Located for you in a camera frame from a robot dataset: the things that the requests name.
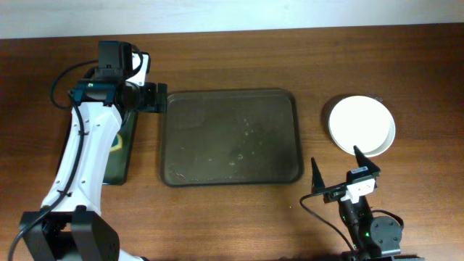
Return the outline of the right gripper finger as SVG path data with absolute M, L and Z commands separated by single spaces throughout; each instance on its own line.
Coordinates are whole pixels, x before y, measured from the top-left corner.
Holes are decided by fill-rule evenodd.
M 312 193 L 319 193 L 323 189 L 326 188 L 318 165 L 314 157 L 311 158 L 311 166 L 312 166 Z
M 372 175 L 373 177 L 379 177 L 381 169 L 375 165 L 372 161 L 370 161 L 357 146 L 353 146 L 355 157 L 359 167 L 365 167 L 365 172 L 368 175 Z

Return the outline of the white plate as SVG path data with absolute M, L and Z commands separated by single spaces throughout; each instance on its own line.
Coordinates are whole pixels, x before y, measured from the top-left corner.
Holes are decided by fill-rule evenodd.
M 396 136 L 392 113 L 369 96 L 348 96 L 338 101 L 329 112 L 327 127 L 342 151 L 353 155 L 357 147 L 366 157 L 386 152 Z

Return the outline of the green and yellow sponge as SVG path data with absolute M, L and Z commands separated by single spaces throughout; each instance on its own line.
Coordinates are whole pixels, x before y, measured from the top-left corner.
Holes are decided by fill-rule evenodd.
M 123 139 L 122 139 L 122 136 L 118 133 L 112 142 L 110 152 L 115 152 L 117 150 L 120 150 L 122 149 L 122 147 L 123 147 Z

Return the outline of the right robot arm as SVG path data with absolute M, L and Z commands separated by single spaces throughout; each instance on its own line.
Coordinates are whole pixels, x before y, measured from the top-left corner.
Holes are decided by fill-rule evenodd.
M 349 250 L 341 254 L 342 260 L 393 260 L 401 253 L 400 242 L 404 221 L 385 210 L 372 210 L 366 198 L 377 188 L 376 179 L 381 169 L 354 147 L 358 168 L 346 174 L 346 181 L 335 186 L 325 186 L 315 158 L 311 159 L 311 194 L 299 202 L 314 196 L 322 196 L 328 204 L 339 206 L 339 215 L 350 237 L 342 236 Z

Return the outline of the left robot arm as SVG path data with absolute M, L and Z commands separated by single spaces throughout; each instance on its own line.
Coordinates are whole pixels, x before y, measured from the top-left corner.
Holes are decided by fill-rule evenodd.
M 69 90 L 72 121 L 57 175 L 40 210 L 24 212 L 11 249 L 34 260 L 137 260 L 102 218 L 104 175 L 113 141 L 132 112 L 165 112 L 167 86 L 149 83 L 148 53 L 100 51 L 98 66 Z

